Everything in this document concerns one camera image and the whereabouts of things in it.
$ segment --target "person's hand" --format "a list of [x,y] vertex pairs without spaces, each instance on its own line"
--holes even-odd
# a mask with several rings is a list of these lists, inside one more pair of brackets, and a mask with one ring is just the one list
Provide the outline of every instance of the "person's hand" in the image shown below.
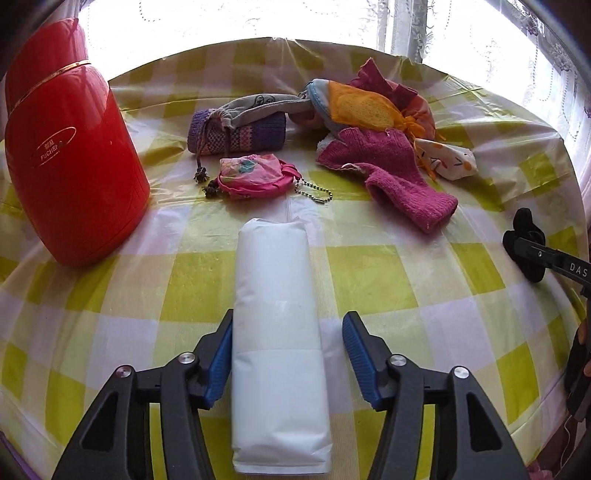
[[[579,338],[579,344],[584,345],[587,341],[587,320],[583,320],[579,329],[577,330],[577,337]],[[585,377],[591,377],[591,361],[583,368],[583,374]]]

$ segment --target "white lace curtain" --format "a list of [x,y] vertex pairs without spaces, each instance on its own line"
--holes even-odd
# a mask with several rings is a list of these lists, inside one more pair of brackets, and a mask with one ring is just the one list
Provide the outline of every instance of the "white lace curtain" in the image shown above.
[[376,48],[486,87],[564,138],[591,223],[589,91],[560,42],[518,0],[82,0],[82,7],[90,59],[107,78],[178,51],[271,36]]

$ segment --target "red thermos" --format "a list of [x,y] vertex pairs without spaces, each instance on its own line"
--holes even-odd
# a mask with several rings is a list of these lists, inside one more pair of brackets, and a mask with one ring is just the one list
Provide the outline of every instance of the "red thermos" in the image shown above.
[[135,229],[150,185],[77,18],[39,29],[6,76],[8,169],[54,258],[101,260]]

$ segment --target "metal screw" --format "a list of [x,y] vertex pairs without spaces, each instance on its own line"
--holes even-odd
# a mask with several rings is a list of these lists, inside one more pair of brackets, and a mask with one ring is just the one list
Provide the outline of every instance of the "metal screw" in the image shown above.
[[182,364],[192,364],[195,361],[195,354],[193,352],[181,353],[178,356],[178,361]]
[[129,365],[123,365],[119,367],[115,373],[119,378],[125,378],[131,375],[131,367]]
[[406,357],[404,355],[393,355],[390,357],[390,364],[395,367],[403,367],[406,365]]
[[453,374],[458,378],[468,378],[470,376],[470,372],[465,367],[456,367],[453,369]]

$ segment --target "pink towel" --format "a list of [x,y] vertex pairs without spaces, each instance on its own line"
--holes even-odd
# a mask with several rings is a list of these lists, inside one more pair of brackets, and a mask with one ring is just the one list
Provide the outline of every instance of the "pink towel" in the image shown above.
[[421,177],[413,148],[399,130],[345,128],[320,153],[318,163],[333,170],[360,170],[375,200],[393,203],[425,233],[447,221],[457,207],[455,197],[433,190]]

